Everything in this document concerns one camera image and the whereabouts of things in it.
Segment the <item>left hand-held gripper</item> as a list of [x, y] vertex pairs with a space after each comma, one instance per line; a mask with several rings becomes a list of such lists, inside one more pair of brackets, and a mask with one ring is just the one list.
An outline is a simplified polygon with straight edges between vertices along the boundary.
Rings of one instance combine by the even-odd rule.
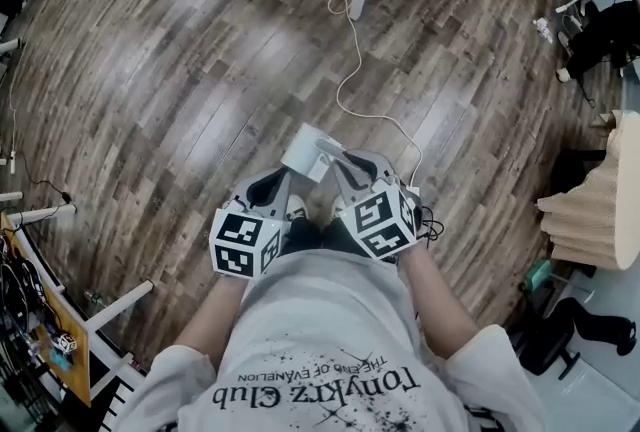
[[[236, 186], [235, 200], [216, 210], [209, 234], [215, 272], [258, 278], [267, 270], [280, 254], [289, 192], [287, 168], [261, 171]], [[269, 218], [247, 208], [265, 208]]]

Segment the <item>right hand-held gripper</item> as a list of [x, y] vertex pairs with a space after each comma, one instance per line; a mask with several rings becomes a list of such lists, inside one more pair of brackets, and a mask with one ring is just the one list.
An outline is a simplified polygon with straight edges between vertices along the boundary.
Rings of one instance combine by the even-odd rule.
[[384, 260], [417, 243], [420, 199], [382, 154], [350, 149], [345, 157], [355, 166], [334, 163], [345, 203], [340, 219], [352, 238], [375, 260]]

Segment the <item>person's left forearm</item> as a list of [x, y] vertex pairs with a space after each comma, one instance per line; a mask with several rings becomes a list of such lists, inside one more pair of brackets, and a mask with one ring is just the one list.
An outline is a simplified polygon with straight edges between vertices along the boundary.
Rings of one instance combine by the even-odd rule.
[[238, 317], [247, 283], [242, 278], [219, 277], [174, 344], [207, 356], [212, 365], [218, 368]]

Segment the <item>person's right forearm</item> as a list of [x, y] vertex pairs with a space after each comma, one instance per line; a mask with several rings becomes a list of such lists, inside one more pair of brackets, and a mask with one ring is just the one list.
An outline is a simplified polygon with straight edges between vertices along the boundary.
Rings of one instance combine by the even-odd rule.
[[478, 325], [454, 295], [423, 243], [402, 251], [400, 265], [427, 346], [436, 356], [451, 358], [479, 333]]

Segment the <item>person's left white shoe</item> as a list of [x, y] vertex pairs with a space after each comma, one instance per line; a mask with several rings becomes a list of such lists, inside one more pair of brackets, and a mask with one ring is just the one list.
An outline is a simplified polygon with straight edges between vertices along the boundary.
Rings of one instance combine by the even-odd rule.
[[286, 220], [293, 222], [297, 218], [307, 218], [308, 210], [305, 201], [298, 195], [290, 194], [286, 206]]

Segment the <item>person's black trousers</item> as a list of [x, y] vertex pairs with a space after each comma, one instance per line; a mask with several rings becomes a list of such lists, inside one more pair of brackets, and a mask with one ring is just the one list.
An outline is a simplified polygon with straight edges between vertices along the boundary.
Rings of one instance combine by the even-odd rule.
[[340, 218], [333, 219], [324, 229], [321, 229], [306, 217], [296, 217], [291, 222], [279, 256], [319, 249], [371, 258], [352, 238]]

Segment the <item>person's white printed shirt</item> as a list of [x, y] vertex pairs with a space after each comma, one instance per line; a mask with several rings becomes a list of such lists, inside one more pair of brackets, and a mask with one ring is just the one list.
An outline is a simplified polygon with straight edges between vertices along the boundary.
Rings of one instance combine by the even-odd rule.
[[114, 432], [544, 432], [497, 325], [448, 360], [423, 353], [396, 267], [352, 254], [276, 259], [248, 286], [219, 366], [170, 346]]

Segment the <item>green box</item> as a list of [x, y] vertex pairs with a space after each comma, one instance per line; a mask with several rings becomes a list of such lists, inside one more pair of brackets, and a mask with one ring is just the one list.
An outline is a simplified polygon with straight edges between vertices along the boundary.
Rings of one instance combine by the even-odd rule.
[[545, 283], [552, 272], [552, 263], [548, 259], [538, 259], [527, 271], [524, 284], [528, 292], [534, 292]]

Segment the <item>white table leg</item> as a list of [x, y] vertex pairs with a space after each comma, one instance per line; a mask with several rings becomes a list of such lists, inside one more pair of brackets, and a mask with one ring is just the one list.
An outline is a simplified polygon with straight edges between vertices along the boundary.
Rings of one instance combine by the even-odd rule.
[[16, 212], [8, 216], [8, 221], [12, 224], [34, 224], [44, 222], [50, 219], [58, 219], [67, 216], [72, 216], [76, 213], [77, 208], [74, 204], [62, 204], [50, 208], [42, 208], [37, 210], [30, 210], [26, 212]]

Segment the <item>crumpled white paper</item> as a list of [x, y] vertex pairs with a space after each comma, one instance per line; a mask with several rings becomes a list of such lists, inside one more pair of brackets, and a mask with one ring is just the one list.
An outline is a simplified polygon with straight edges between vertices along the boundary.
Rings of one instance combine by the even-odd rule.
[[540, 36], [545, 39], [549, 44], [554, 43], [554, 35], [551, 31], [549, 21], [544, 18], [538, 18], [532, 21], [532, 24], [536, 27], [537, 32]]

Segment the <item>black office chair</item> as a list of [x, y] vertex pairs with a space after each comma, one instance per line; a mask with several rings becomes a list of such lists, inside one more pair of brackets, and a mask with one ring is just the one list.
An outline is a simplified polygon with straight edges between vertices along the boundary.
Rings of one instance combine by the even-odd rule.
[[572, 355], [567, 349], [575, 333], [585, 341], [615, 346], [621, 357], [630, 354], [637, 342], [635, 322], [621, 316], [592, 314], [573, 297], [559, 300], [546, 317], [527, 300], [521, 319], [511, 331], [520, 334], [514, 350], [521, 366], [540, 376], [561, 358], [565, 368], [560, 380], [580, 359], [579, 352]]

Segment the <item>black and white metal rack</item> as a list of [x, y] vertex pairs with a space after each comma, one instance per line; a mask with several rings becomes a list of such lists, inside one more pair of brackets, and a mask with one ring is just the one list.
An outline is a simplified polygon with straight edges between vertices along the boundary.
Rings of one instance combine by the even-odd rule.
[[131, 353], [104, 356], [89, 352], [89, 390], [91, 406], [87, 411], [87, 432], [113, 432], [118, 416], [141, 385], [146, 372]]

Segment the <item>wooden desk with white legs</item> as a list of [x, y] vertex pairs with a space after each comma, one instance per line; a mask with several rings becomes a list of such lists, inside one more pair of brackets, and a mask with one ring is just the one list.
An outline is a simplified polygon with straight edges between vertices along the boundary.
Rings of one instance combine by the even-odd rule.
[[34, 264], [47, 301], [61, 319], [62, 329], [76, 340], [77, 348], [72, 353], [73, 364], [68, 369], [63, 369], [53, 362], [46, 348], [41, 351], [41, 357], [54, 374], [86, 405], [90, 405], [116, 377], [132, 388], [140, 385], [144, 376], [132, 366], [133, 354], [127, 352], [119, 355], [99, 336], [98, 331], [150, 293], [154, 288], [153, 283], [149, 280], [140, 283], [94, 316], [85, 319], [74, 308], [72, 301], [64, 295], [65, 287], [47, 272], [47, 266], [34, 250], [25, 232], [17, 229], [19, 215], [0, 213], [0, 225], [7, 231], [9, 245]]

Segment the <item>round cream table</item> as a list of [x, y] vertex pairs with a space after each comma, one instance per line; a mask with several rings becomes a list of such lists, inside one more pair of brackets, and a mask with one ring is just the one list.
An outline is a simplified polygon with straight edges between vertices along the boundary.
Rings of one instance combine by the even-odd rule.
[[614, 247], [620, 270], [640, 255], [640, 113], [627, 111], [615, 131], [618, 156]]

